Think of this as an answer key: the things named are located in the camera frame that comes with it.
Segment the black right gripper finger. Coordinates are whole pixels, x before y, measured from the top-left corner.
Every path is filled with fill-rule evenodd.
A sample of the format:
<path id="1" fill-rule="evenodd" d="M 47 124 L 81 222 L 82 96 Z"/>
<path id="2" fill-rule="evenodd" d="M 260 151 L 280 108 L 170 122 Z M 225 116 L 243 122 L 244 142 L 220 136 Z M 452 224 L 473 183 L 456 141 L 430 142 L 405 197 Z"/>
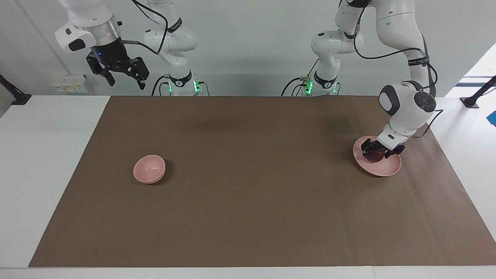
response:
<path id="1" fill-rule="evenodd" d="M 102 67 L 94 53 L 91 52 L 86 56 L 86 60 L 94 75 L 99 75 L 105 78 L 110 86 L 115 85 L 115 79 L 111 74 L 110 67 L 108 65 L 104 65 L 104 67 Z"/>
<path id="2" fill-rule="evenodd" d="M 138 83 L 140 90 L 144 90 L 145 81 L 149 77 L 149 70 L 141 57 L 129 59 L 128 74 Z"/>

